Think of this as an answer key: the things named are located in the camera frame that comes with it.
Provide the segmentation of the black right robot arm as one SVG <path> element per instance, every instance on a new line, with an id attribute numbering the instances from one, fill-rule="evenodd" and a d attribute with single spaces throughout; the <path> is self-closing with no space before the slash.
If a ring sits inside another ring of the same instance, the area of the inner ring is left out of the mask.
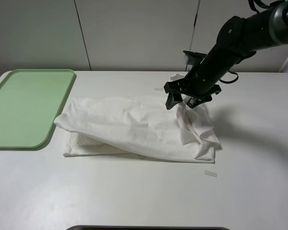
<path id="1" fill-rule="evenodd" d="M 260 0 L 249 1 L 256 14 L 249 18 L 233 16 L 220 29 L 216 44 L 208 54 L 184 51 L 191 70 L 185 77 L 164 85 L 170 110 L 189 96 L 186 104 L 195 108 L 212 101 L 221 92 L 217 82 L 243 60 L 258 50 L 288 45 L 288 1 L 277 0 L 270 5 Z"/>

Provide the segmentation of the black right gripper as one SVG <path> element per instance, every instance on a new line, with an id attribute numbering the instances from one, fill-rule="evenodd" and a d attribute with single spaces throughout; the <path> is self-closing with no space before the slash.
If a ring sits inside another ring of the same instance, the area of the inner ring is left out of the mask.
<path id="1" fill-rule="evenodd" d="M 221 66 L 219 64 L 201 63 L 185 75 L 174 75 L 164 85 L 168 95 L 166 109 L 171 110 L 182 102 L 182 96 L 191 97 L 191 108 L 212 101 L 213 94 L 221 92 L 217 82 L 221 79 Z"/>

